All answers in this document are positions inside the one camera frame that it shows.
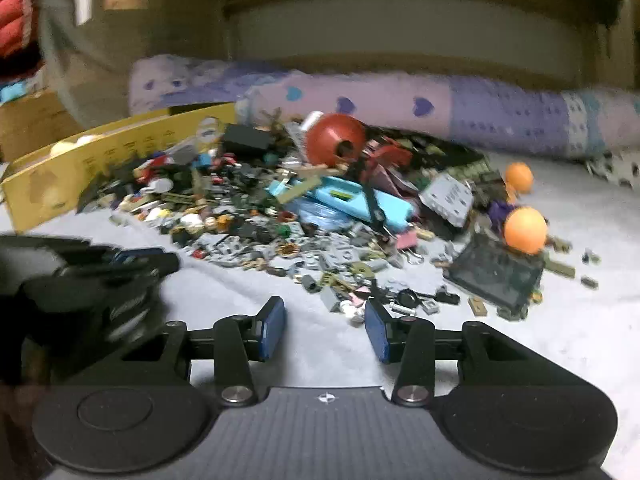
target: metal screw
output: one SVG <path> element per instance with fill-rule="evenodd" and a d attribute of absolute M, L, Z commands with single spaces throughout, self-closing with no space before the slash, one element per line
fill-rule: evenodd
<path fill-rule="evenodd" d="M 247 402 L 253 394 L 249 388 L 241 384 L 238 386 L 228 386 L 222 390 L 222 398 L 225 399 L 226 402 L 233 403 Z"/>
<path fill-rule="evenodd" d="M 405 402 L 423 402 L 429 397 L 429 391 L 418 384 L 408 384 L 398 390 L 398 397 Z"/>

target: black circular cover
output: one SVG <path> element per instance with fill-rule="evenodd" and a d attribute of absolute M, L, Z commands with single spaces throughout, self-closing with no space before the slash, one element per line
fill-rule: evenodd
<path fill-rule="evenodd" d="M 203 399 L 188 385 L 65 385 L 38 405 L 33 432 L 63 465 L 122 474 L 176 456 L 200 436 L 207 418 Z"/>
<path fill-rule="evenodd" d="M 530 474 L 600 464 L 618 426 L 613 404 L 590 384 L 460 385 L 447 396 L 442 421 L 463 451 Z"/>

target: orange ball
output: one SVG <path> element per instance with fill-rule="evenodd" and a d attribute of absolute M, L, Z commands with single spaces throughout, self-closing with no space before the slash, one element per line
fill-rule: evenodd
<path fill-rule="evenodd" d="M 504 172 L 504 181 L 519 193 L 528 193 L 533 186 L 533 173 L 524 162 L 514 162 Z"/>
<path fill-rule="evenodd" d="M 545 246 L 545 218 L 532 207 L 515 209 L 504 222 L 507 245 L 527 254 L 537 254 Z"/>

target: purple heart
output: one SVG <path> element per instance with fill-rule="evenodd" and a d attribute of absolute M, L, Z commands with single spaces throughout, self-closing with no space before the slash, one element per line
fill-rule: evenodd
<path fill-rule="evenodd" d="M 356 109 L 356 105 L 353 104 L 351 99 L 347 97 L 338 97 L 337 106 L 335 111 L 339 114 L 353 114 Z"/>
<path fill-rule="evenodd" d="M 414 115 L 416 117 L 424 117 L 433 112 L 431 101 L 424 97 L 414 97 Z"/>

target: yellow box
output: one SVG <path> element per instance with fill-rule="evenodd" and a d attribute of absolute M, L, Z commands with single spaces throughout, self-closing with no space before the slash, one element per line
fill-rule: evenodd
<path fill-rule="evenodd" d="M 49 156 L 51 146 L 13 161 L 0 184 L 16 232 L 24 232 L 70 211 L 91 179 L 106 172 L 108 164 L 121 164 L 132 156 L 145 156 L 194 136 L 200 123 L 216 118 L 236 122 L 233 103 L 183 112 L 168 108 L 123 119 L 87 130 L 84 135 L 103 135 L 68 152 Z"/>

